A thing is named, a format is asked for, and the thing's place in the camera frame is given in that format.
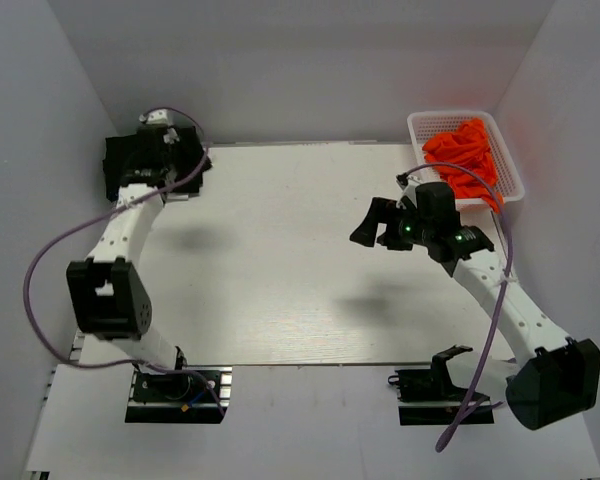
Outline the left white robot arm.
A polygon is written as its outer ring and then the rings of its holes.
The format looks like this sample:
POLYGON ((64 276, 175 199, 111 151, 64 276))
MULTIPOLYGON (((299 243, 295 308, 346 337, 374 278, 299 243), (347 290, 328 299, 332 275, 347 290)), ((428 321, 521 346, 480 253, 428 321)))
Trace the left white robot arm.
POLYGON ((165 206, 163 187, 189 174, 203 152, 192 127, 151 125, 106 139, 105 195, 117 212, 87 257, 66 270, 79 330, 114 344, 143 371, 161 369, 156 384, 171 399, 189 392, 192 377, 182 368, 181 350, 152 325, 152 302, 137 265, 165 206))

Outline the orange crumpled t-shirt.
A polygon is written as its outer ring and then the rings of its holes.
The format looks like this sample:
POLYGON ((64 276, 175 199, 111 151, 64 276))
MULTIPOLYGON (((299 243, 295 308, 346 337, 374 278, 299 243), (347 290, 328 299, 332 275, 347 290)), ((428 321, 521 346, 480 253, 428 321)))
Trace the orange crumpled t-shirt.
MULTIPOLYGON (((427 163, 448 163, 462 167, 479 176, 496 194, 498 174, 489 145, 484 122, 479 118, 463 122, 455 131, 441 132, 431 137, 422 147, 427 163)), ((474 176, 449 166, 434 168, 448 183, 457 199, 480 199, 496 213, 499 206, 488 189, 474 176)))

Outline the black t-shirt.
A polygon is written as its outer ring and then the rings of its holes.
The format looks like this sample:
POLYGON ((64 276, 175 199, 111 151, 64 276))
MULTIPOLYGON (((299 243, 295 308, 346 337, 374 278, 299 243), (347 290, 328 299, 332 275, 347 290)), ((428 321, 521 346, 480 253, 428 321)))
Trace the black t-shirt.
POLYGON ((140 183, 162 188, 189 175, 204 154, 192 127, 144 126, 132 135, 105 139, 105 196, 118 200, 121 187, 140 183))

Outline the white plastic mesh basket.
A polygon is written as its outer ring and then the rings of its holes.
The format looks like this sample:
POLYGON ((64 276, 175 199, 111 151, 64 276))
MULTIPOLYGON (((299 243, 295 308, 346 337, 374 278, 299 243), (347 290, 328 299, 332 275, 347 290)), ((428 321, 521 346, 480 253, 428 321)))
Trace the white plastic mesh basket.
MULTIPOLYGON (((502 195, 502 202, 514 202, 523 198, 525 189, 517 172, 517 168, 505 144, 493 117, 483 111, 450 110, 416 112, 407 118, 408 131, 416 155, 416 162, 427 167, 418 172, 426 182, 443 181, 435 167, 448 166, 448 163, 427 163, 422 150, 423 145, 434 135, 455 131, 463 122, 479 118, 484 122, 492 150, 493 160, 498 174, 495 190, 502 195)), ((461 209, 487 208, 489 205, 480 199, 457 199, 456 205, 461 209)))

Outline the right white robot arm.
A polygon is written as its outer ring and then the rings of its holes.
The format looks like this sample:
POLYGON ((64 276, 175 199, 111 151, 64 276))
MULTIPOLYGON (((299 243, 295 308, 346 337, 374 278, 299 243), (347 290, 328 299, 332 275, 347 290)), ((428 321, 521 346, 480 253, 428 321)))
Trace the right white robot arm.
POLYGON ((501 334, 514 359, 494 365, 482 352, 468 383, 464 369, 449 361, 469 354, 471 347, 449 347, 431 358, 428 369, 395 374, 402 400, 459 400, 458 422, 505 404, 532 431, 592 409, 600 379, 599 347, 590 339, 575 339, 541 310, 489 236, 462 222, 449 186, 404 177, 402 187, 397 200, 372 199, 350 241, 398 252, 425 249, 489 316, 489 334, 501 334))

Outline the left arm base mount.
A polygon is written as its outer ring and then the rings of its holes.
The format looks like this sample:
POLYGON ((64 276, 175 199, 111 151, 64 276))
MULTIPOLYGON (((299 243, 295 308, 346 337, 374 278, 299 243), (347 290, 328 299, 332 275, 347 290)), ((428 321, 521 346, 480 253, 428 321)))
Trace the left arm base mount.
POLYGON ((135 371, 129 391, 127 424, 220 424, 228 411, 232 386, 231 367, 203 367, 199 373, 207 386, 191 376, 158 375, 135 371))

